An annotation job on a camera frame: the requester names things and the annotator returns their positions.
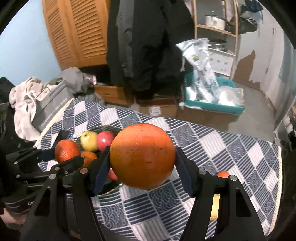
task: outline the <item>light blue wall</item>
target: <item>light blue wall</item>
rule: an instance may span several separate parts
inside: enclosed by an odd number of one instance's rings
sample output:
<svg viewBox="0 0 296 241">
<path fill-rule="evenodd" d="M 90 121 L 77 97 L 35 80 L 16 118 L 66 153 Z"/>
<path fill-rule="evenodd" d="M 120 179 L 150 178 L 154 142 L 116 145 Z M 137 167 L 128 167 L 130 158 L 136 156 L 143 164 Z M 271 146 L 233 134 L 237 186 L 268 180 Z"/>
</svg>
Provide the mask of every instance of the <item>light blue wall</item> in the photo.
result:
<svg viewBox="0 0 296 241">
<path fill-rule="evenodd" d="M 30 0 L 0 35 L 0 77 L 18 85 L 30 76 L 45 83 L 60 73 L 46 30 L 42 2 Z"/>
</svg>

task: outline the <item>gray bag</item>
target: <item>gray bag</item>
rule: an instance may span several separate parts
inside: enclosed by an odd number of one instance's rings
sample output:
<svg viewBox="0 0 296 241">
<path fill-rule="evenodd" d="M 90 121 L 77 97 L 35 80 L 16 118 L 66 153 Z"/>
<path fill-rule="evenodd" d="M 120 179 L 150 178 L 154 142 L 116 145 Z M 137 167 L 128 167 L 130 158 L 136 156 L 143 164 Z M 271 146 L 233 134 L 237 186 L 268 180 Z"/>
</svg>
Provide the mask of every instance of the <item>gray bag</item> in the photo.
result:
<svg viewBox="0 0 296 241">
<path fill-rule="evenodd" d="M 32 126 L 42 132 L 58 111 L 73 97 L 65 80 L 62 80 L 54 91 L 37 104 Z"/>
</svg>

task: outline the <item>orange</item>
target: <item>orange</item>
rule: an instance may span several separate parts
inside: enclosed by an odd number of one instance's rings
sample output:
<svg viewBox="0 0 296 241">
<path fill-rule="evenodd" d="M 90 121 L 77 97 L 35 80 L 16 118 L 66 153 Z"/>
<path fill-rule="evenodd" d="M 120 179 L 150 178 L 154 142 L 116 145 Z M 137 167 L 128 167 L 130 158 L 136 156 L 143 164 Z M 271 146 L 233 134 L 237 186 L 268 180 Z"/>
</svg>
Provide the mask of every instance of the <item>orange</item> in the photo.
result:
<svg viewBox="0 0 296 241">
<path fill-rule="evenodd" d="M 57 162 L 63 162 L 73 157 L 80 156 L 80 149 L 74 141 L 61 140 L 54 149 L 54 156 Z"/>
<path fill-rule="evenodd" d="M 223 177 L 223 178 L 228 178 L 229 172 L 228 171 L 220 171 L 217 174 L 217 177 Z"/>
<path fill-rule="evenodd" d="M 89 167 L 90 163 L 94 160 L 97 159 L 98 157 L 96 156 L 95 153 L 91 151 L 83 151 L 81 152 L 81 156 L 84 159 L 84 164 L 82 167 Z"/>
<path fill-rule="evenodd" d="M 175 165 L 176 150 L 168 134 L 152 124 L 123 129 L 110 147 L 110 164 L 120 181 L 138 189 L 164 183 Z"/>
</svg>

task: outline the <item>cardboard box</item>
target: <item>cardboard box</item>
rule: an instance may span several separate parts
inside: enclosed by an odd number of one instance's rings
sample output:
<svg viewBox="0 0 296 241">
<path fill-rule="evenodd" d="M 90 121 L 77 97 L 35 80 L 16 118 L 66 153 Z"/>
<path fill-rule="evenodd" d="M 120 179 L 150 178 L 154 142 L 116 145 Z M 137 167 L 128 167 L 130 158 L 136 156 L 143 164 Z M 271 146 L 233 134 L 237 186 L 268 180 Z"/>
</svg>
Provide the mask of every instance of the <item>cardboard box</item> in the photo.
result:
<svg viewBox="0 0 296 241">
<path fill-rule="evenodd" d="M 195 124 L 212 127 L 220 131 L 228 131 L 229 124 L 231 122 L 236 122 L 239 116 L 223 112 L 197 110 L 184 106 L 183 109 L 178 109 L 177 118 Z"/>
<path fill-rule="evenodd" d="M 95 85 L 94 90 L 103 98 L 106 103 L 129 107 L 134 102 L 132 89 L 128 86 L 117 87 L 107 85 Z"/>
<path fill-rule="evenodd" d="M 177 117 L 178 105 L 174 98 L 157 98 L 139 101 L 138 104 L 141 106 L 139 112 L 145 115 Z"/>
<path fill-rule="evenodd" d="M 232 63 L 235 58 L 235 55 L 227 50 L 221 51 L 217 49 L 209 48 L 210 52 L 210 64 L 214 70 L 214 72 L 223 74 L 226 76 L 230 76 Z"/>
<path fill-rule="evenodd" d="M 295 117 L 296 116 L 296 106 L 292 106 L 291 111 L 293 113 L 293 116 Z"/>
</svg>

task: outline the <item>label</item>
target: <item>label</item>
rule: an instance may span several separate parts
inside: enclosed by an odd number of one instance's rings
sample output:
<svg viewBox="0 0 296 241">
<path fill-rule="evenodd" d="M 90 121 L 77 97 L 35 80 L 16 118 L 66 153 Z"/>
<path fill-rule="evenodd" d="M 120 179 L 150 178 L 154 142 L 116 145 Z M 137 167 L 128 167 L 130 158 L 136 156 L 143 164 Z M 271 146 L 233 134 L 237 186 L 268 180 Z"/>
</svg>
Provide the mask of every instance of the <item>label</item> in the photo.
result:
<svg viewBox="0 0 296 241">
<path fill-rule="evenodd" d="M 293 125 L 292 124 L 289 124 L 287 127 L 286 127 L 286 131 L 287 133 L 289 134 L 290 132 L 293 131 Z"/>
<path fill-rule="evenodd" d="M 160 106 L 151 106 L 149 107 L 149 113 L 151 116 L 161 115 Z"/>
</svg>

